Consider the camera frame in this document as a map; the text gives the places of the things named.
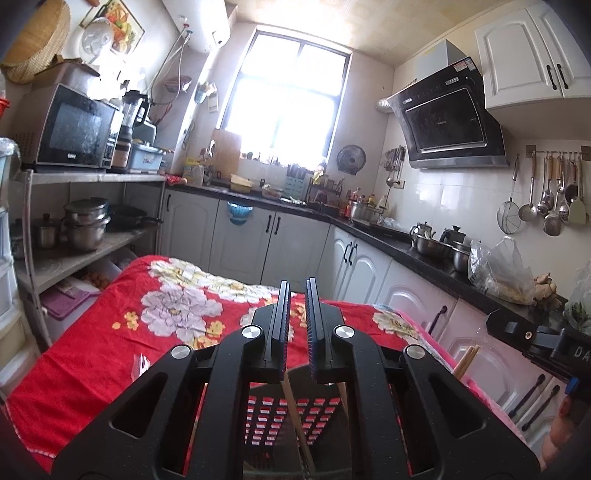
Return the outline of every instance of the metal shelf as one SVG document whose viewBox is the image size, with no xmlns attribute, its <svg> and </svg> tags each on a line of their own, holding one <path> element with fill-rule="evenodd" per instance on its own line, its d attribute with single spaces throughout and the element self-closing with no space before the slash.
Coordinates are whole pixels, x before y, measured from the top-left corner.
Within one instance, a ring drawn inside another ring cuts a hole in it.
<svg viewBox="0 0 591 480">
<path fill-rule="evenodd" d="M 148 232 L 155 232 L 157 227 L 149 226 L 127 232 L 105 232 L 105 238 L 94 252 L 82 253 L 73 251 L 67 243 L 61 244 L 55 250 L 36 251 L 35 261 L 35 290 L 38 294 L 55 285 L 64 278 L 72 275 L 81 268 L 103 258 L 115 250 L 130 244 Z M 24 260 L 15 261 L 17 280 L 28 292 L 33 288 L 27 275 Z"/>
<path fill-rule="evenodd" d="M 13 180 L 25 183 L 27 172 L 19 172 Z M 166 177 L 144 173 L 90 173 L 90 172 L 60 172 L 33 173 L 33 185 L 48 185 L 57 183 L 127 183 L 131 181 L 165 181 Z"/>
</svg>

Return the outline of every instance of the kettle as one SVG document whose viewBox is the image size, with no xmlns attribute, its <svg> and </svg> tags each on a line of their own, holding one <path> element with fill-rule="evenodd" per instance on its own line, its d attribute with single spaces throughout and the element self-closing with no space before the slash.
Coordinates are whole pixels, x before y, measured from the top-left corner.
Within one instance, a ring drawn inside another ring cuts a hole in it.
<svg viewBox="0 0 591 480">
<path fill-rule="evenodd" d="M 460 231 L 460 227 L 456 225 L 452 225 L 453 230 L 446 228 L 439 241 L 444 244 L 453 245 L 454 242 L 458 242 L 459 244 L 464 243 L 464 239 L 466 238 L 466 234 Z"/>
<path fill-rule="evenodd" d="M 413 245 L 414 245 L 415 241 L 417 240 L 417 235 L 421 235 L 426 238 L 433 238 L 433 235 L 435 235 L 435 232 L 432 232 L 432 230 L 433 229 L 431 228 L 431 226 L 427 222 L 417 223 L 414 227 L 412 227 L 410 229 L 408 234 L 410 235 L 410 238 L 411 238 Z"/>
</svg>

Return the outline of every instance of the water heater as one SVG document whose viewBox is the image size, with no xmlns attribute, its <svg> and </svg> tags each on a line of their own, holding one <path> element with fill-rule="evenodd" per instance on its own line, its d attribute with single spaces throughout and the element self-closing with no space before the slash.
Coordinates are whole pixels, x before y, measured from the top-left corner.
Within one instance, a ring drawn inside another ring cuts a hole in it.
<svg viewBox="0 0 591 480">
<path fill-rule="evenodd" d="M 179 31 L 193 30 L 187 44 L 200 53 L 209 53 L 226 44 L 230 24 L 223 0 L 163 0 Z"/>
</svg>

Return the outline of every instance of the chopsticks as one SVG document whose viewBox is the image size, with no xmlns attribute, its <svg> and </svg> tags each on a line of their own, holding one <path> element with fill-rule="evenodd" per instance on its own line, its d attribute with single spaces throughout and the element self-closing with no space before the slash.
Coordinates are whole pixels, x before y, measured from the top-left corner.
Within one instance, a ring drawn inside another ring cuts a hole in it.
<svg viewBox="0 0 591 480">
<path fill-rule="evenodd" d="M 478 350 L 480 350 L 480 345 L 470 346 L 470 348 L 468 348 L 466 353 L 464 353 L 462 359 L 457 363 L 456 367 L 453 369 L 454 377 L 456 377 L 458 380 L 462 379 L 462 377 L 466 373 L 466 370 L 468 370 L 468 368 L 472 364 L 472 361 L 478 353 Z"/>
</svg>

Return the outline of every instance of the black countertop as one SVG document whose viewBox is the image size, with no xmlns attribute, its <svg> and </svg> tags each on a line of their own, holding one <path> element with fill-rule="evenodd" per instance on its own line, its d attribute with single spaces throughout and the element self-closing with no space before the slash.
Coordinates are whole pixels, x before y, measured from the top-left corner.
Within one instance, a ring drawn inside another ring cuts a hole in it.
<svg viewBox="0 0 591 480">
<path fill-rule="evenodd" d="M 342 228 L 353 236 L 369 243 L 378 250 L 392 257 L 396 262 L 431 282 L 454 298 L 460 298 L 473 305 L 480 311 L 489 315 L 496 312 L 495 316 L 507 320 L 527 320 L 534 325 L 540 325 L 534 319 L 529 307 L 512 304 L 496 297 L 487 295 L 477 290 L 468 280 L 466 275 L 456 272 L 451 260 L 438 260 L 424 257 L 411 247 L 410 238 L 403 240 L 405 235 L 392 238 L 389 235 L 381 235 L 375 231 L 360 227 L 343 218 L 333 218 L 324 213 L 310 210 L 291 203 L 268 200 L 261 196 L 260 190 L 251 194 L 235 193 L 224 187 L 190 187 L 176 185 L 167 187 L 169 190 L 187 192 L 207 197 L 239 202 L 241 205 L 261 207 L 276 212 L 290 213 L 292 215 L 305 216 L 322 222 L 327 222 Z"/>
</svg>

